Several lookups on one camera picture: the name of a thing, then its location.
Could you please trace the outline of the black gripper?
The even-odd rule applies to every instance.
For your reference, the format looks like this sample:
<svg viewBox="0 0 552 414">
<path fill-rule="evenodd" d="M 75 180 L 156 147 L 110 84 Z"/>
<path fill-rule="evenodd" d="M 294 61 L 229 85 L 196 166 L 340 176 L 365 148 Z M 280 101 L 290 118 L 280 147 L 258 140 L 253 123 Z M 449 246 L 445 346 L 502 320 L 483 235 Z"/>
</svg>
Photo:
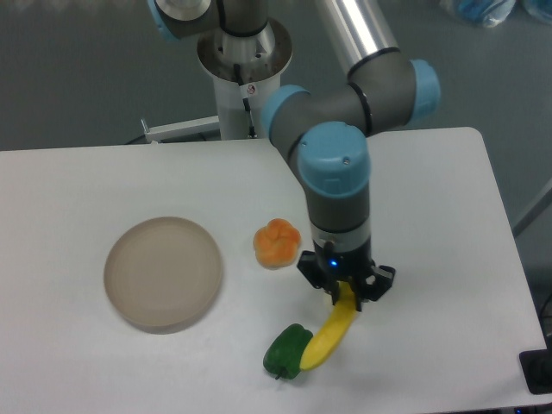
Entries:
<svg viewBox="0 0 552 414">
<path fill-rule="evenodd" d="M 315 289 L 322 289 L 336 305 L 340 298 L 340 282 L 346 282 L 354 293 L 355 309 L 362 312 L 362 304 L 378 301 L 391 287 L 396 269 L 377 266 L 372 257 L 372 243 L 368 238 L 354 250 L 338 252 L 328 241 L 314 251 L 303 251 L 298 270 Z"/>
</svg>

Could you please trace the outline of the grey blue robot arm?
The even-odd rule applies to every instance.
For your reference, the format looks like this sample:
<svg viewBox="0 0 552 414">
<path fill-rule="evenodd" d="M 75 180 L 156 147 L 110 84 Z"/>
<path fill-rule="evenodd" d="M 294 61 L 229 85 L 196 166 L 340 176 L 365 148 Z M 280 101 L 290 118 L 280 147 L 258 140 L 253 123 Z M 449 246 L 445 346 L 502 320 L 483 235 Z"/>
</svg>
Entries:
<svg viewBox="0 0 552 414">
<path fill-rule="evenodd" d="M 373 261 L 367 138 L 432 113 L 435 70 L 408 60 L 375 1 L 319 1 L 346 84 L 314 97 L 280 78 L 292 58 L 285 27 L 264 1 L 152 1 L 168 39 L 195 35 L 211 77 L 215 125 L 224 140 L 266 138 L 301 184 L 313 249 L 298 260 L 310 284 L 360 311 L 392 286 L 395 271 Z"/>
</svg>

